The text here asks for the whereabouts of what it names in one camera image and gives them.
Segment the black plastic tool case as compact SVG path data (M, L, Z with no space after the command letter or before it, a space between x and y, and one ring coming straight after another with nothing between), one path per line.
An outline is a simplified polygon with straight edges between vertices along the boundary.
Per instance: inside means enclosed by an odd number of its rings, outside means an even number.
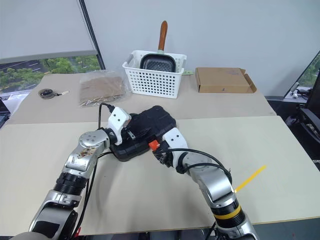
M110 150L118 160L127 162L147 152L150 149L150 142L154 140L161 142L163 135L176 126L176 120L159 105L139 114L132 113L130 128L136 139L120 145L113 144Z

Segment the small white desk object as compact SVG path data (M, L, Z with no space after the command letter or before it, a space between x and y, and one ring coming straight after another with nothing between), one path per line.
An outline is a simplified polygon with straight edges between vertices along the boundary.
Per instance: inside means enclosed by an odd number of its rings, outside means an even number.
M293 98L293 99L297 99L298 98L298 91L297 91L297 88L299 87L299 82L295 82L293 84L293 86L291 87L290 89L290 96Z

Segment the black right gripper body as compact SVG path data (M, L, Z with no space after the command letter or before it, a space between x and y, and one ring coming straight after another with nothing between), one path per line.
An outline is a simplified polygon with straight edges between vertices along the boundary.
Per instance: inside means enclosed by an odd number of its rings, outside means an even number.
M169 148L158 148L155 151L153 151L153 155L155 156L155 158L162 164L167 166L168 168L172 168L173 167L173 160L174 160L174 156L173 153L171 151L172 149Z

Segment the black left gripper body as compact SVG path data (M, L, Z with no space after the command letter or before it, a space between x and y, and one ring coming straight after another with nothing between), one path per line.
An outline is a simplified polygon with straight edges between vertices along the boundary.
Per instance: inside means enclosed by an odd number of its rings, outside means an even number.
M122 143L123 144L127 143L129 141L132 141L132 139L128 136L127 130L130 130L132 132L132 130L131 130L131 122L130 121L128 121L126 123L126 126L124 126L122 128L122 130L121 130L121 137L122 137Z

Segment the black office chair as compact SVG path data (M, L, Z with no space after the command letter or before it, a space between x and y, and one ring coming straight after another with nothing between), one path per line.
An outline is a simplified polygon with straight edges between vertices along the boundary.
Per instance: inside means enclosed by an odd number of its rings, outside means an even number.
M300 108L298 116L302 128L320 145L320 119L308 108Z

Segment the flat brown cardboard box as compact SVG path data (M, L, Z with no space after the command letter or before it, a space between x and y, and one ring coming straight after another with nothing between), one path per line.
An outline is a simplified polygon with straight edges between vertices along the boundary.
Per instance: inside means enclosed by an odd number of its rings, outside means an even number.
M245 69L236 67L197 67L199 93L251 94L257 91Z

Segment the black monitor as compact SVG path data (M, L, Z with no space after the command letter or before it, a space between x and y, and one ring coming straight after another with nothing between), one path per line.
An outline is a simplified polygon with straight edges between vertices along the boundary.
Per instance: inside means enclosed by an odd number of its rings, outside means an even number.
M313 113L320 113L320 70L307 100L306 107Z

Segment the black window frame post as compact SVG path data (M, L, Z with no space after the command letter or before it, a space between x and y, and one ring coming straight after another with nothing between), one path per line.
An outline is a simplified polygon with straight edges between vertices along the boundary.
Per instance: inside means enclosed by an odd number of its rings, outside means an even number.
M90 20L90 16L89 16L89 13L88 13L88 10L87 10L87 6L86 6L86 3L85 3L85 0L78 0L78 1L79 1L79 5L80 5L80 8L81 8L82 14L84 16L84 21L86 23L89 35L90 35L91 40L93 42L94 48L95 48L95 50L97 52L96 58L98 60L99 66L100 66L100 68L102 70L105 70L106 66L105 66L104 60L103 60L102 55L101 55L101 51L100 51L100 48L99 48L99 45L98 45L98 42L97 42L97 39L96 39L96 35L95 35L94 29L93 29L93 26L92 26L92 23L91 23L91 20Z

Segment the white perforated plastic basket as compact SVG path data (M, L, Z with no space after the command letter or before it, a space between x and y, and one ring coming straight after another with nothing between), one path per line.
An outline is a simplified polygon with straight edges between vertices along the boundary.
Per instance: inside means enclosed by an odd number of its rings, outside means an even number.
M187 56L168 53L175 60L175 72L140 68L142 58L150 53L145 50L134 50L122 64L132 92L155 97L177 98Z

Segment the small round tape measure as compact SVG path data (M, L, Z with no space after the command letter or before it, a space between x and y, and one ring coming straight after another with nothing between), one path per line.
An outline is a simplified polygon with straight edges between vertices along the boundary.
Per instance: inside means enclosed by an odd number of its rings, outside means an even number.
M38 95L43 100L49 100L49 99L52 99L54 97L61 96L62 94L61 93L57 93L57 92L53 91L52 89L44 88L44 89L41 89L38 92Z

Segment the clear bag of brown sheets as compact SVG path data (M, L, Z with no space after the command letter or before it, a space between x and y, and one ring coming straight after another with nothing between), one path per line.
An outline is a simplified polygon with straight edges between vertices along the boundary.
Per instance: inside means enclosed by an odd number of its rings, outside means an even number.
M130 92L127 81L117 72L96 70L79 81L79 106L94 107L124 98Z

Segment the yellow plastic strip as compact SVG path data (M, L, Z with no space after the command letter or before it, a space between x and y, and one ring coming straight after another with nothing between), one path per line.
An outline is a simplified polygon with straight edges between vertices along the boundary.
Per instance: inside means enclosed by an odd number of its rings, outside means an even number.
M245 186L247 186L252 180L254 180L263 170L267 168L266 165L261 166L258 170L256 170L251 176L249 176L244 182L242 182L239 186L237 186L234 190L235 193L242 190Z

